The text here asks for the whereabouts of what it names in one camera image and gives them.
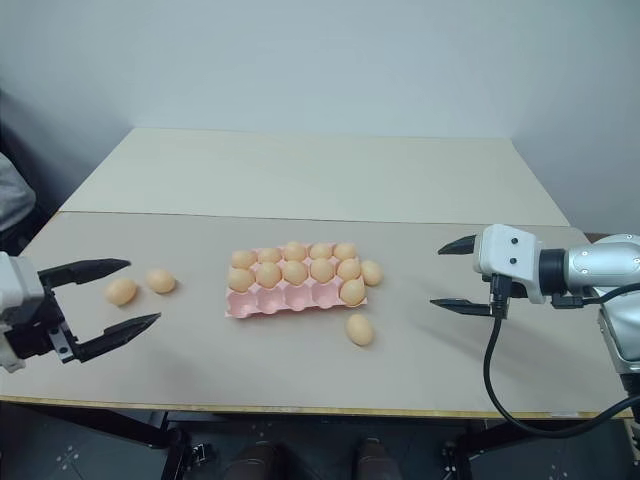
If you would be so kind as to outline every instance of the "gray wall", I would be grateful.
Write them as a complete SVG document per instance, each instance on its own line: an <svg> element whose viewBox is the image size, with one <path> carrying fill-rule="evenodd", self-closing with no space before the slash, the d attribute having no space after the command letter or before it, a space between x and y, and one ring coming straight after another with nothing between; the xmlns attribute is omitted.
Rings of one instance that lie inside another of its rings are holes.
<svg viewBox="0 0 640 480"><path fill-rule="evenodd" d="M54 205L131 126L512 137L640 233L639 47L635 0L0 0L2 133Z"/></svg>

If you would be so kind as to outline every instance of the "person's leg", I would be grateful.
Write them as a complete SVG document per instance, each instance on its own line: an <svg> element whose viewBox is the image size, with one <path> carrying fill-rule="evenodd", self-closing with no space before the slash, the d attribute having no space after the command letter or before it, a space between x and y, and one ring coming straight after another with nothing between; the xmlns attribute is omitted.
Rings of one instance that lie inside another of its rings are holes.
<svg viewBox="0 0 640 480"><path fill-rule="evenodd" d="M376 438L368 438L358 448L354 480L402 480L396 461Z"/></svg>
<svg viewBox="0 0 640 480"><path fill-rule="evenodd" d="M225 469L223 480L284 480L282 452L268 442L245 448Z"/></svg>

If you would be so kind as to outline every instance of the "pink egg tray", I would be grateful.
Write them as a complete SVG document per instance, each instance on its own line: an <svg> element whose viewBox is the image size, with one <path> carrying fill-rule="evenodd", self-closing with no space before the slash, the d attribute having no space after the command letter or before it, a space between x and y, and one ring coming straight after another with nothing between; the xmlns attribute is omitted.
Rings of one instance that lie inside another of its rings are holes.
<svg viewBox="0 0 640 480"><path fill-rule="evenodd" d="M307 251L310 244L303 244ZM283 254L282 247L276 247L280 250L280 254ZM253 249L257 254L260 253L261 248ZM311 265L313 260L307 256L302 263L307 266ZM333 264L334 269L337 270L337 265L340 260L336 257L329 258L329 261ZM282 268L286 260L284 257L277 263ZM258 269L259 263L251 265L250 270L254 273ZM340 298L340 288L344 281L336 274L327 283L320 283L314 280L311 275L301 285L293 285L286 280L280 280L275 287L265 288L258 283L254 283L249 287L249 290L245 293L238 293L227 287L227 311L226 317L234 318L247 318L256 313L266 313L268 315L276 313L282 310L293 310L294 312L300 312L305 308L319 307L327 309L335 307L337 305L346 305ZM367 297L358 304L353 305L355 308L359 305L367 303Z"/></svg>

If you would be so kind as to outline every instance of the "brown egg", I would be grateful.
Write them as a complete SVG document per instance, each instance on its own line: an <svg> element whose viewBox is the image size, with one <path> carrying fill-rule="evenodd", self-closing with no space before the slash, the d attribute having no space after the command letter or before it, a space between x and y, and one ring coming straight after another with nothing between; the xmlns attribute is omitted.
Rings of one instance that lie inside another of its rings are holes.
<svg viewBox="0 0 640 480"><path fill-rule="evenodd" d="M231 266L234 268L248 269L256 263L258 255L251 250L238 250L231 254Z"/></svg>
<svg viewBox="0 0 640 480"><path fill-rule="evenodd" d="M340 288L340 298L349 307L355 307L364 300L366 290L362 279L347 280Z"/></svg>
<svg viewBox="0 0 640 480"><path fill-rule="evenodd" d="M333 264L326 258L318 258L311 262L311 276L320 283L327 283L335 276Z"/></svg>
<svg viewBox="0 0 640 480"><path fill-rule="evenodd" d="M108 302L120 307L133 300L137 291L138 286L130 278L117 278L107 285L104 296Z"/></svg>
<svg viewBox="0 0 640 480"><path fill-rule="evenodd" d="M369 345L375 336L373 327L367 317L359 313L355 313L349 317L346 330L349 339L361 347Z"/></svg>
<svg viewBox="0 0 640 480"><path fill-rule="evenodd" d="M169 293L176 287L176 279L164 268L154 268L146 275L147 285L156 293Z"/></svg>
<svg viewBox="0 0 640 480"><path fill-rule="evenodd" d="M301 262L307 256L307 249L298 242L289 242L284 247L284 259Z"/></svg>
<svg viewBox="0 0 640 480"><path fill-rule="evenodd" d="M307 266L302 262L289 260L282 267L282 277L293 285L302 285L308 276Z"/></svg>
<svg viewBox="0 0 640 480"><path fill-rule="evenodd" d="M364 283L372 287L378 285L384 277L382 268L376 262L365 260L360 267L362 269L362 278Z"/></svg>
<svg viewBox="0 0 640 480"><path fill-rule="evenodd" d="M278 263L282 259L282 254L278 248L263 248L258 254L258 262Z"/></svg>
<svg viewBox="0 0 640 480"><path fill-rule="evenodd" d="M340 260L354 258L357 254L356 246L353 243L339 243L333 248L333 255Z"/></svg>
<svg viewBox="0 0 640 480"><path fill-rule="evenodd" d="M280 267L275 263L264 262L256 271L256 281L265 288L273 288L282 279Z"/></svg>
<svg viewBox="0 0 640 480"><path fill-rule="evenodd" d="M235 292L246 292L255 281L256 278L254 277L251 270L244 270L243 268L233 267L229 269L227 283L229 285L229 288Z"/></svg>
<svg viewBox="0 0 640 480"><path fill-rule="evenodd" d="M352 280L360 276L360 262L355 258L347 258L338 265L338 276L343 280Z"/></svg>
<svg viewBox="0 0 640 480"><path fill-rule="evenodd" d="M331 258L331 245L328 243L316 243L309 249L309 256L316 258Z"/></svg>

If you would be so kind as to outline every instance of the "table edge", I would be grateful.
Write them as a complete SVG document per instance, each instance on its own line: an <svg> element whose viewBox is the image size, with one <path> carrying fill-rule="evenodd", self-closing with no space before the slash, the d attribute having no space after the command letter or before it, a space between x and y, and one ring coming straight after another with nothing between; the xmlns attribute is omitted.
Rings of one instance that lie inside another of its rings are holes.
<svg viewBox="0 0 640 480"><path fill-rule="evenodd" d="M65 210L63 206L61 206L58 210L56 210L47 223L54 220L56 217L60 215L66 214L91 214L91 215L166 215L166 216L179 216L179 217L205 217L205 218L236 218L236 219L246 219L246 220L293 220L293 221L302 221L302 222L340 222L340 223L382 223L382 224L403 224L403 225L494 225L491 223L478 223L478 222L424 222L424 221L407 221L407 220L336 220L330 218L294 218L294 217L256 217L256 216L243 216L243 215L212 215L208 213L176 213L176 212L121 212L116 210ZM527 227L549 227L549 228L570 228L573 230L577 230L580 233L584 232L577 227L574 227L570 223L566 223L563 225L555 225L549 223L509 223L508 225L513 225L518 228L527 228Z"/></svg>
<svg viewBox="0 0 640 480"><path fill-rule="evenodd" d="M339 408L339 407L284 407L262 405L213 405L213 404L164 404L164 403L124 403L98 402L92 400L63 400L57 398L19 397L0 395L0 401L60 407L90 407L133 410L171 410L210 413L247 413L247 414L299 414L299 415L344 415L369 417L416 417L416 418L503 418L494 411L474 410L410 410L390 408ZM572 412L572 414L553 414L551 412L511 412L521 419L566 420L573 418L593 418L600 412ZM633 418L627 409L614 418Z"/></svg>

